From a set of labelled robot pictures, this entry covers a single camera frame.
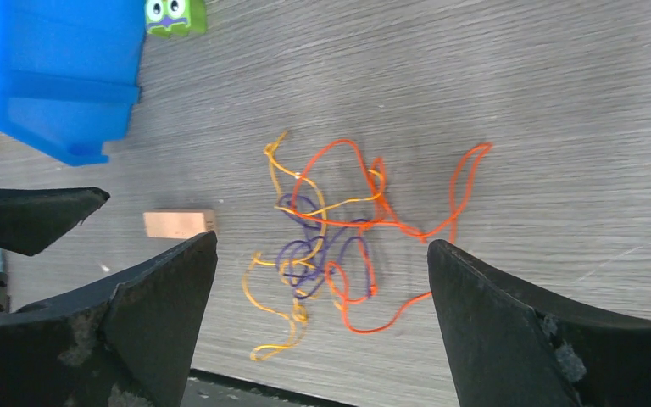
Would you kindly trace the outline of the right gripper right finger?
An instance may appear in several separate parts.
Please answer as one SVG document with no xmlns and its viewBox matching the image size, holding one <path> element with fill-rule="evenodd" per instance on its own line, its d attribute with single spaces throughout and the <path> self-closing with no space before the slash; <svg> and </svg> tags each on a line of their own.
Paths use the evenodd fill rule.
<svg viewBox="0 0 651 407">
<path fill-rule="evenodd" d="M 463 406 L 651 406 L 651 320 L 580 303 L 443 240 L 427 264 Z"/>
</svg>

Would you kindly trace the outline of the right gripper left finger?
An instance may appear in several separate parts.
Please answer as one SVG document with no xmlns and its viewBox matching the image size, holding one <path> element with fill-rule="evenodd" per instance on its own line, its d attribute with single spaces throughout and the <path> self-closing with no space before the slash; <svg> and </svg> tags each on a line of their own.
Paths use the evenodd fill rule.
<svg viewBox="0 0 651 407">
<path fill-rule="evenodd" d="M 217 264 L 199 234 L 139 265 L 0 313 L 0 406 L 177 406 Z"/>
</svg>

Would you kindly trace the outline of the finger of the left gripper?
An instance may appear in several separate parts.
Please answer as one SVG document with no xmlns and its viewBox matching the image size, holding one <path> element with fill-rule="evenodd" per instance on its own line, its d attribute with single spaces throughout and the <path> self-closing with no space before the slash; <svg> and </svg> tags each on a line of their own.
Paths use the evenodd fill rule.
<svg viewBox="0 0 651 407">
<path fill-rule="evenodd" d="M 98 187 L 0 188 L 0 248 L 39 254 L 109 199 L 110 194 Z"/>
</svg>

